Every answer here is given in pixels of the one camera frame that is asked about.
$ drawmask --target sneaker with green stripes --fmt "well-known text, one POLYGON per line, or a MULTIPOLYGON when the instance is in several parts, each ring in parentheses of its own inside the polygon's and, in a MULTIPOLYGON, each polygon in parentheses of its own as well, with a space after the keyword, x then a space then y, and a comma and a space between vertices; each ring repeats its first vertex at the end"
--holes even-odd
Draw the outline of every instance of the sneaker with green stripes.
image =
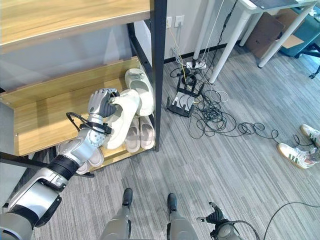
POLYGON ((320 131, 308 126, 307 124, 302 124, 300 126, 300 130, 303 135, 309 137, 310 140, 314 142, 317 148, 320 148, 320 131))
POLYGON ((293 148, 284 143, 279 143, 276 147, 286 159, 300 169, 308 169, 316 164, 311 160, 313 157, 310 151, 301 151, 297 147, 293 148))

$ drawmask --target person's foot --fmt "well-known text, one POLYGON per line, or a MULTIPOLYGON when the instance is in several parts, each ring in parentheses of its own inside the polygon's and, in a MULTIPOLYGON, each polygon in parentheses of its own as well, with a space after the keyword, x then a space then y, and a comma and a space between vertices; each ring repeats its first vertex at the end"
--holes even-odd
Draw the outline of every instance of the person's foot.
POLYGON ((276 147, 286 159, 300 169, 307 169, 315 165, 315 162, 310 160, 311 155, 309 151, 301 151, 284 143, 279 143, 276 147))
POLYGON ((300 130, 303 135, 309 137, 312 142, 316 145, 317 148, 320 148, 320 131, 312 128, 307 124, 302 124, 300 130))
POLYGON ((126 188, 122 196, 122 206, 127 206, 130 209, 132 203, 133 192, 131 188, 126 188))
POLYGON ((177 211, 177 197, 174 193, 170 193, 167 198, 167 206, 169 209, 169 213, 177 211))

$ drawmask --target wooden shelf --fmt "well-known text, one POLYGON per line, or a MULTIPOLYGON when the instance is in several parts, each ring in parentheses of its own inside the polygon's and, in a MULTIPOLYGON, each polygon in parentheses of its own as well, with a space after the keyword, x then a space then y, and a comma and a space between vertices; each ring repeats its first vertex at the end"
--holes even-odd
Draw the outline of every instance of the wooden shelf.
POLYGON ((131 156, 134 156, 136 154, 139 154, 139 153, 142 153, 142 152, 146 151, 145 149, 140 148, 136 152, 128 152, 125 149, 124 145, 122 145, 122 146, 120 146, 120 147, 118 147, 117 149, 114 149, 114 150, 108 150, 108 149, 105 149, 104 147, 101 147, 101 150, 102 150, 102 153, 103 153, 103 156, 104 156, 104 162, 103 162, 103 164, 101 166, 92 167, 89 170, 90 172, 98 170, 98 169, 103 168, 103 167, 105 167, 107 165, 116 163, 116 162, 118 162, 120 160, 129 158, 131 156))
POLYGON ((149 0, 3 0, 2 52, 150 18, 149 0))
MULTIPOLYGON (((137 57, 132 57, 0 94, 2 102, 14 110, 15 155, 25 156, 76 137, 78 132, 66 112, 86 118, 91 94, 99 88, 121 92, 126 88, 126 71, 137 66, 137 57)), ((103 153, 106 160, 130 156, 123 147, 103 153)))

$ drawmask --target cardboard box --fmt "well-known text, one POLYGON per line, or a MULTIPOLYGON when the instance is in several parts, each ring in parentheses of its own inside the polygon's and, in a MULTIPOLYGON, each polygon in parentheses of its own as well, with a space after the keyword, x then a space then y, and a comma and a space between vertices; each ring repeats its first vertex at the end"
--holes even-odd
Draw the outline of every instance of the cardboard box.
MULTIPOLYGON (((245 46, 257 57, 262 58, 268 49, 282 36, 297 14, 287 8, 280 10, 276 15, 264 12, 253 29, 245 46)), ((291 35, 284 43, 285 48, 291 48, 303 43, 298 37, 291 35)))

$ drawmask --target power strip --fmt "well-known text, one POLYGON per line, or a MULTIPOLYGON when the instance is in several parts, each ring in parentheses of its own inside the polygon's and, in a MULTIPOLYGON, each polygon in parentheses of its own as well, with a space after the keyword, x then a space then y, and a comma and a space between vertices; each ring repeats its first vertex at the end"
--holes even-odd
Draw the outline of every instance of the power strip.
POLYGON ((186 68, 187 69, 206 69, 207 65, 205 61, 202 61, 202 62, 196 62, 195 67, 192 67, 192 62, 189 61, 186 63, 186 68))

